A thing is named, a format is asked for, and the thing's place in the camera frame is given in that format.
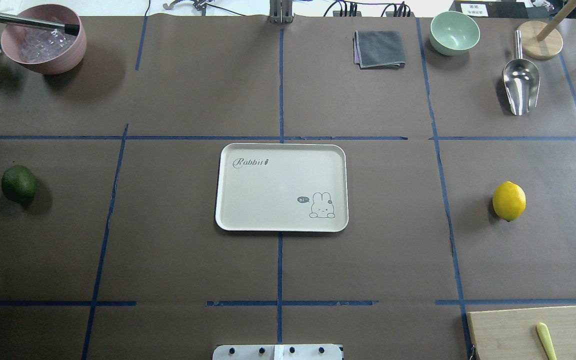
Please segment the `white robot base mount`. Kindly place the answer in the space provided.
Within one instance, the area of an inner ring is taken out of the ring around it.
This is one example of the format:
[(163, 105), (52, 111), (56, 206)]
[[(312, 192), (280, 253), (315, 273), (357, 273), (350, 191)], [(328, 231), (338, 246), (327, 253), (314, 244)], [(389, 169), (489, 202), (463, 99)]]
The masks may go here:
[(343, 347), (313, 344), (224, 344), (215, 347), (213, 360), (343, 360)]

